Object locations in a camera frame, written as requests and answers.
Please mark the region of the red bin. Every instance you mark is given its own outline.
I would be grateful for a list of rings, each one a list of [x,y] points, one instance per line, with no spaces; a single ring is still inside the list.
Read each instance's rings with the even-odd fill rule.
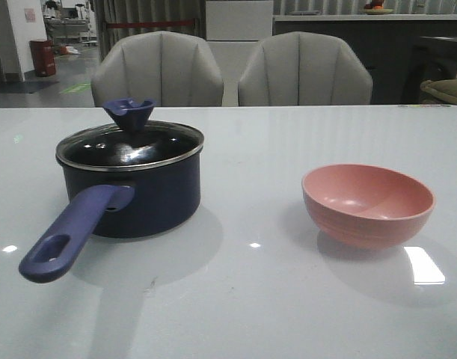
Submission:
[[[47,77],[56,74],[55,58],[51,40],[30,40],[29,46],[37,77]]]

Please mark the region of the dark blue saucepan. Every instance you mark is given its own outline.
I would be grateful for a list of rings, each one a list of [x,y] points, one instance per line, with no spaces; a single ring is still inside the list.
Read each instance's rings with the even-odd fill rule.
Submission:
[[[69,203],[22,259],[19,273],[35,283],[52,282],[69,271],[92,234],[145,237],[188,220],[200,203],[200,152],[128,172],[87,171],[56,159]]]

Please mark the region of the pink bowl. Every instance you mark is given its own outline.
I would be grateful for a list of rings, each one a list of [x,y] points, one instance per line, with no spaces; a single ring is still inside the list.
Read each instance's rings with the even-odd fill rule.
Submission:
[[[323,166],[308,172],[301,187],[316,226],[357,248],[384,249],[408,241],[435,207],[435,196],[426,185],[373,165]]]

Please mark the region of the grey upholstered chair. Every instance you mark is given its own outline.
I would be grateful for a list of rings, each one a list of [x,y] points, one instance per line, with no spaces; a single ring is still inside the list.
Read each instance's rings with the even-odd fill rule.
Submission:
[[[93,75],[91,92],[96,107],[129,97],[159,107],[215,107],[224,80],[204,39],[156,31],[119,40]]]
[[[346,41],[294,31],[255,44],[238,81],[238,105],[369,105],[372,87]]]

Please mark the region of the dark counter with white top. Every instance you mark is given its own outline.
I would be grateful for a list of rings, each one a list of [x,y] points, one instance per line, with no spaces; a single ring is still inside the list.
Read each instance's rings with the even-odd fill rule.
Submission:
[[[274,17],[273,33],[327,34],[345,40],[373,80],[371,103],[417,101],[420,37],[457,37],[457,14],[316,15]]]

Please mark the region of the glass lid with blue knob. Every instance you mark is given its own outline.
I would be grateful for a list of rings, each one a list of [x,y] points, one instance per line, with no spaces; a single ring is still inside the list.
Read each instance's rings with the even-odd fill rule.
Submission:
[[[156,102],[133,98],[104,102],[112,123],[66,137],[56,147],[63,165],[87,171],[142,171],[170,165],[203,148],[203,133],[188,125],[151,120]]]

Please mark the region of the white cabinet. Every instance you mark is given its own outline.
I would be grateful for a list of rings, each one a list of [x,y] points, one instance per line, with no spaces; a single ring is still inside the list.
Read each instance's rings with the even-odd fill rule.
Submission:
[[[206,1],[206,40],[224,80],[222,105],[238,105],[237,84],[254,44],[272,35],[273,1]]]

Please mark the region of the beige cushion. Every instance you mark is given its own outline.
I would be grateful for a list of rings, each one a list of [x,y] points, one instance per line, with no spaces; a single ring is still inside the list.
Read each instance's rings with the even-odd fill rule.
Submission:
[[[457,105],[457,79],[426,80],[420,84],[423,101]]]

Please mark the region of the fruit plate on counter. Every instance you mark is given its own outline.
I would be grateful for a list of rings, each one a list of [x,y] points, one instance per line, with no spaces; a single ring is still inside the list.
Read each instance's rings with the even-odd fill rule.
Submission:
[[[391,14],[393,9],[386,8],[384,0],[371,0],[364,5],[363,12],[368,15],[386,15]]]

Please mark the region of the left grey upholstered chair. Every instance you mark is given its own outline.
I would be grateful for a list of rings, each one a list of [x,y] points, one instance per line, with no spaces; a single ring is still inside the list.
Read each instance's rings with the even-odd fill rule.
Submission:
[[[93,75],[91,92],[96,107],[129,97],[159,107],[215,107],[224,80],[204,39],[156,31],[119,40]]]

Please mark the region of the right grey upholstered chair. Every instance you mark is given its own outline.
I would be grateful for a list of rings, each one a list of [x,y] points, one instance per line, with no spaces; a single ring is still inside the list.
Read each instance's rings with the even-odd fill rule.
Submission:
[[[238,81],[238,105],[369,105],[372,87],[346,41],[294,31],[255,44]]]

